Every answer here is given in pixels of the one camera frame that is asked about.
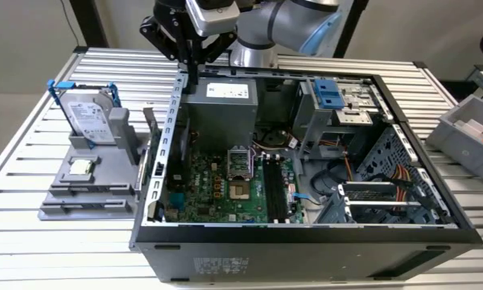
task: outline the green circuit board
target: green circuit board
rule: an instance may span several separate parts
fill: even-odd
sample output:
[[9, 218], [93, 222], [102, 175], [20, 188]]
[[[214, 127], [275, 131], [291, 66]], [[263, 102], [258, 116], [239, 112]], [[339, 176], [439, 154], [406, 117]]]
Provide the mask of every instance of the green circuit board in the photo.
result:
[[[262, 159], [254, 158], [254, 175], [250, 181], [227, 180], [227, 157], [193, 154], [183, 208], [166, 210], [169, 222], [238, 222], [266, 223], [266, 196], [263, 184]], [[281, 162], [283, 195], [289, 194], [289, 183], [295, 186], [290, 160]], [[247, 185], [247, 196], [238, 199], [233, 188]], [[294, 213], [289, 214], [290, 223], [302, 223], [301, 203], [294, 202]]]

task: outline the white wall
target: white wall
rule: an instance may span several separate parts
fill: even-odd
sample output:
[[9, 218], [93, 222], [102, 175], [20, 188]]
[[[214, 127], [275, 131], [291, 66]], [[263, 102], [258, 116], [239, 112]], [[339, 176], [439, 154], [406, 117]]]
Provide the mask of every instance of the white wall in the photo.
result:
[[483, 64], [483, 0], [370, 0], [346, 57], [420, 60], [436, 78], [463, 79]]
[[[79, 43], [78, 24], [65, 1]], [[75, 41], [57, 0], [0, 0], [0, 93], [41, 93]]]
[[143, 18], [153, 14], [154, 0], [94, 0], [110, 47], [154, 50], [139, 33]]

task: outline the blue clip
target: blue clip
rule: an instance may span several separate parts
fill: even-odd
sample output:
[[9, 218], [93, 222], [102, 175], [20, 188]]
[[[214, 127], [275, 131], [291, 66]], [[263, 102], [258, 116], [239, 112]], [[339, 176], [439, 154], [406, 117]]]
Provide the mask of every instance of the blue clip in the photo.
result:
[[61, 101], [58, 99], [57, 96], [57, 92], [56, 92], [56, 88], [54, 88], [54, 80], [48, 80], [46, 82], [46, 86], [48, 86], [48, 92], [50, 93], [52, 98], [54, 98], [56, 104], [60, 106], [61, 105]]
[[114, 106], [121, 108], [121, 102], [119, 102], [119, 96], [118, 96], [118, 87], [115, 87], [115, 84], [110, 82], [106, 87], [110, 89], [110, 94], [113, 95], [113, 103]]
[[77, 85], [74, 84], [74, 82], [58, 82], [58, 84], [56, 85], [56, 88], [58, 89], [74, 89], [77, 87]]
[[315, 80], [313, 82], [313, 90], [315, 91], [322, 109], [343, 109], [346, 104], [334, 80]]

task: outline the black metal frame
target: black metal frame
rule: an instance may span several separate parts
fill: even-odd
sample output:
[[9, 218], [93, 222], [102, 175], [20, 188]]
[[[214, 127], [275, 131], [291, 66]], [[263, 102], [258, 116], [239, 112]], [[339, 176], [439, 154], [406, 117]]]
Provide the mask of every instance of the black metal frame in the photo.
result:
[[70, 0], [87, 47], [109, 47], [94, 0]]
[[348, 44], [352, 38], [355, 27], [359, 22], [359, 17], [367, 7], [368, 0], [354, 0], [351, 10], [347, 15], [346, 24], [343, 26], [342, 34], [339, 35], [338, 44], [332, 57], [342, 59], [346, 56]]

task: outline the case label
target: case label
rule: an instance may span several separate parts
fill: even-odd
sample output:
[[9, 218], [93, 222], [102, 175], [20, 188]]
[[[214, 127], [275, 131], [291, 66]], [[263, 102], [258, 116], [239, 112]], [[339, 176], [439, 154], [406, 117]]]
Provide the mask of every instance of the case label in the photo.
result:
[[193, 258], [193, 263], [198, 274], [245, 274], [249, 258]]
[[249, 98], [249, 85], [242, 83], [209, 83], [206, 97]]

